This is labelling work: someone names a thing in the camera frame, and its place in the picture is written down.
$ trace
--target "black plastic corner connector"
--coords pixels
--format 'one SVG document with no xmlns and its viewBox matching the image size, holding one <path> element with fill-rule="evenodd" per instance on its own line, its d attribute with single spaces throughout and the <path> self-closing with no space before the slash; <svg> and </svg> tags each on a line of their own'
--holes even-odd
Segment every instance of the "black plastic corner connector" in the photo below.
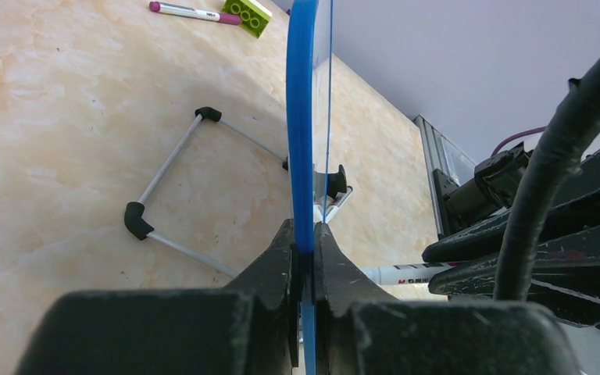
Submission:
<svg viewBox="0 0 600 375">
<path fill-rule="evenodd" d="M 327 175 L 327 196 L 337 199 L 337 194 L 346 194 L 348 184 L 346 183 L 346 169 L 339 164 L 339 171 Z"/>
<path fill-rule="evenodd" d="M 134 234 L 139 241 L 145 240 L 146 235 L 155 230 L 155 228 L 146 223 L 146 220 L 142 217 L 145 209 L 144 205 L 139 202 L 130 202 L 125 207 L 125 215 L 123 216 L 125 227 L 130 233 Z"/>
<path fill-rule="evenodd" d="M 202 120 L 220 121 L 222 113 L 213 107 L 201 107 L 195 111 L 195 116 L 201 115 Z"/>
</svg>

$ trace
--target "white marker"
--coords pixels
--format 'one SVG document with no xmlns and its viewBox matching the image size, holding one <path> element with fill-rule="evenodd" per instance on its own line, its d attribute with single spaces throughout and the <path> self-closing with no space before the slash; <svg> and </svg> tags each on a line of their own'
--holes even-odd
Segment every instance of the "white marker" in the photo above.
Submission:
<svg viewBox="0 0 600 375">
<path fill-rule="evenodd" d="M 453 263 L 405 264 L 361 269 L 368 278 L 379 285 L 426 284 L 437 274 L 458 266 Z"/>
<path fill-rule="evenodd" d="M 200 20 L 228 23 L 230 25 L 239 25 L 242 23 L 240 16 L 234 14 L 207 12 L 205 10 L 187 8 L 180 5 L 167 4 L 165 2 L 150 2 L 148 7 L 155 13 L 173 14 L 175 16 L 198 18 Z"/>
</svg>

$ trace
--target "marble countertop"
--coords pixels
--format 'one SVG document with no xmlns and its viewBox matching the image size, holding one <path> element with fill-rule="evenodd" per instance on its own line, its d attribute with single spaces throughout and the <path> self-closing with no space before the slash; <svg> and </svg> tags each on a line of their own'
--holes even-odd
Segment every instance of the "marble countertop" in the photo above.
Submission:
<svg viewBox="0 0 600 375">
<path fill-rule="evenodd" d="M 220 9 L 213 0 L 182 1 Z M 260 39 L 130 0 L 0 2 L 0 373 L 41 315 L 78 289 L 213 288 L 229 277 L 123 226 L 210 105 L 288 152 L 288 16 Z M 417 263 L 436 241 L 418 129 L 334 60 L 330 157 L 353 196 L 330 223 L 361 267 Z M 147 203 L 160 234 L 243 270 L 291 215 L 288 174 L 224 125 L 204 122 Z M 426 296 L 421 286 L 390 289 Z"/>
</svg>

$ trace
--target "transparent acrylic sheet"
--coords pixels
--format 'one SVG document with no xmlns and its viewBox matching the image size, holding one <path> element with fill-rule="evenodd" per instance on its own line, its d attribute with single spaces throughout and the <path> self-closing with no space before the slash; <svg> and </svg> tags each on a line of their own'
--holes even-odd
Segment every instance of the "transparent acrylic sheet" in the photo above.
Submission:
<svg viewBox="0 0 600 375">
<path fill-rule="evenodd" d="M 312 160 L 316 172 L 328 173 L 330 151 L 330 90 L 332 74 L 332 1 L 319 0 L 314 24 L 312 59 Z M 327 179 L 314 174 L 314 204 L 325 220 L 327 207 Z"/>
</svg>

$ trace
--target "white wall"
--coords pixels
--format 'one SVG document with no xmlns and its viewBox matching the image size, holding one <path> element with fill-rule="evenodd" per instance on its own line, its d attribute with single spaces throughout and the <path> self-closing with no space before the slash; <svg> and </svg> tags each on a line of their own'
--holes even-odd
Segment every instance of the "white wall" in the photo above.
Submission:
<svg viewBox="0 0 600 375">
<path fill-rule="evenodd" d="M 334 52 L 479 162 L 546 125 L 600 56 L 600 1 L 334 0 Z"/>
</svg>

